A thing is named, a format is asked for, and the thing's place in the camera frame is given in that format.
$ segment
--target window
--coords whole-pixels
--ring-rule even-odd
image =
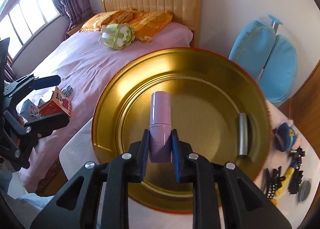
[[[0,22],[0,39],[10,37],[10,56],[57,16],[52,0],[20,0]]]

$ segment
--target green cabbage plush toy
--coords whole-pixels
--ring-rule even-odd
[[[101,33],[102,37],[99,38],[99,42],[116,50],[129,46],[135,39],[134,29],[128,24],[103,26]]]

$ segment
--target orange pillowcase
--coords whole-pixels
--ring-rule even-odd
[[[118,10],[95,15],[82,26],[80,32],[99,31],[103,25],[127,23],[134,28],[137,39],[148,43],[153,35],[171,22],[172,17],[171,12]]]

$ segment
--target pink bed sheet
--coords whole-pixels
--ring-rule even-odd
[[[40,139],[30,155],[30,168],[20,170],[21,181],[28,192],[36,191],[39,180],[44,178],[63,146],[93,117],[101,92],[122,67],[149,52],[189,47],[193,35],[187,27],[172,22],[153,36],[150,43],[142,44],[135,40],[128,48],[120,51],[99,44],[100,36],[100,32],[78,32],[72,35],[33,71],[39,77],[58,74],[61,77],[59,88],[71,85],[73,93],[69,97],[72,104],[69,125]],[[17,106],[17,111],[20,112],[27,98],[37,105],[47,90],[30,93]]]

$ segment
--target wooden nightstand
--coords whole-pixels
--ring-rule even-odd
[[[76,26],[73,29],[70,29],[67,32],[68,37],[72,36],[73,34],[75,34],[76,32],[78,32],[84,23],[86,23],[91,17],[93,17],[93,15],[91,15],[90,17],[87,17],[85,20],[81,21],[80,23],[76,24]]]

